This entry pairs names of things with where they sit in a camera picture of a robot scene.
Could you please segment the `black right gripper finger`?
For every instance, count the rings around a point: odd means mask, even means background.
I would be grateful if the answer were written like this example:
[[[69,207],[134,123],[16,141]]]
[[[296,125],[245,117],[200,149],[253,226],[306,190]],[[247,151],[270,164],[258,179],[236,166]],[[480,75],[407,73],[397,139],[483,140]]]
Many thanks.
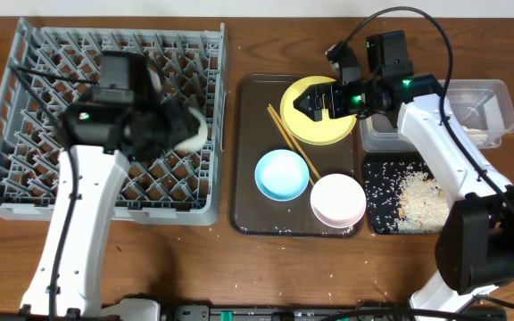
[[[318,106],[314,100],[294,101],[294,108],[307,116],[310,120],[322,121],[322,106]]]
[[[312,107],[323,107],[323,95],[327,91],[327,84],[309,85],[294,99],[294,106],[300,106],[304,103],[308,103]]]

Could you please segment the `yellow plastic plate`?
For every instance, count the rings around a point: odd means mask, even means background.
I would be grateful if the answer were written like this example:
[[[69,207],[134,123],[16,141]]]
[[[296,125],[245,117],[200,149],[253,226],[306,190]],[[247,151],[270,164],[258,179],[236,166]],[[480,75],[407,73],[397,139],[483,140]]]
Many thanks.
[[[280,103],[280,116],[291,134],[302,142],[314,145],[334,144],[348,136],[356,125],[354,116],[331,119],[324,110],[321,121],[313,121],[294,106],[294,100],[310,85],[334,81],[325,76],[309,76],[296,80],[284,92]]]

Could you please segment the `white plastic cup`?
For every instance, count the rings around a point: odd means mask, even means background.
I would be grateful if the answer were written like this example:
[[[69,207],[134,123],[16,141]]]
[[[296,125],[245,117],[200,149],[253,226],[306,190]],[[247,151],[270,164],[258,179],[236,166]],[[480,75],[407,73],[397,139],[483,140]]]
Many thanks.
[[[186,106],[176,98],[165,99],[163,89],[165,80],[161,70],[153,65],[148,66],[147,69],[153,90],[162,106],[163,126],[167,128],[164,133],[166,139],[164,148],[180,152],[200,151],[208,135],[205,117],[197,108]]]

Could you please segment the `light blue bowl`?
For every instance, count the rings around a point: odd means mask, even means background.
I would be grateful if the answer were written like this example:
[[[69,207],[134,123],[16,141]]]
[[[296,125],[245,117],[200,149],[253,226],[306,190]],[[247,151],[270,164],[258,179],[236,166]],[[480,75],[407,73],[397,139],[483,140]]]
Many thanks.
[[[254,180],[258,190],[276,202],[288,202],[300,196],[310,183],[305,160],[296,152],[277,149],[257,162]]]

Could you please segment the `pink white bowl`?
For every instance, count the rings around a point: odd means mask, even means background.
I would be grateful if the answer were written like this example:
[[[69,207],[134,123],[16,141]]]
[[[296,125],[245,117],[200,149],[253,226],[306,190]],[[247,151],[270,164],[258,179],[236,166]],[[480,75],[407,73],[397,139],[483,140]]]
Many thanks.
[[[310,203],[313,214],[324,225],[347,228],[362,219],[367,198],[353,177],[330,174],[312,187]]]

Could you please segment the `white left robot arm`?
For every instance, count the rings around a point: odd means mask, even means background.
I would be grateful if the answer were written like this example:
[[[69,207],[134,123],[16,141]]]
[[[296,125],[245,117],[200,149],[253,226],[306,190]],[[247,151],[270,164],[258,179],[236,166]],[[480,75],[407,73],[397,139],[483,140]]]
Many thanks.
[[[101,299],[114,206],[132,161],[198,152],[208,136],[196,108],[166,97],[164,73],[141,53],[106,51],[100,78],[59,116],[63,149],[54,211],[41,259],[18,311],[0,320],[160,320],[143,294],[108,307]]]

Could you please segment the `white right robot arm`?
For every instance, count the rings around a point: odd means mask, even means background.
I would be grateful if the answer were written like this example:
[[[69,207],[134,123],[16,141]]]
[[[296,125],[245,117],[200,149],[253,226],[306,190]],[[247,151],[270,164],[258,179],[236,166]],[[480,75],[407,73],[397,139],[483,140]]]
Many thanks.
[[[456,320],[477,300],[514,281],[514,186],[452,116],[447,81],[417,74],[404,33],[367,40],[370,77],[340,42],[327,51],[338,80],[304,88],[293,106],[309,119],[388,118],[419,152],[442,188],[450,213],[435,246],[437,270],[409,301],[417,320]]]

